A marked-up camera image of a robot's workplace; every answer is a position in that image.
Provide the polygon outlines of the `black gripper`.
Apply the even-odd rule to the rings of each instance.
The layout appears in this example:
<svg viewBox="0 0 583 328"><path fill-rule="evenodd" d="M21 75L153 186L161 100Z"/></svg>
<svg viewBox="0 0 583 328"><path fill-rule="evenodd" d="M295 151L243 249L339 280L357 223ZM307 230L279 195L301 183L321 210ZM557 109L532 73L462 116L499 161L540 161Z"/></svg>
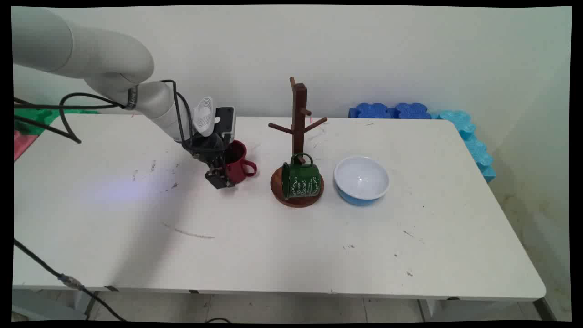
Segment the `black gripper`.
<svg viewBox="0 0 583 328"><path fill-rule="evenodd" d="M215 189L235 187L236 182L231 178L230 156L224 154L227 146L218 133L203 136L196 132L183 141L183 148L199 161L208 161L208 171L205 178Z"/></svg>

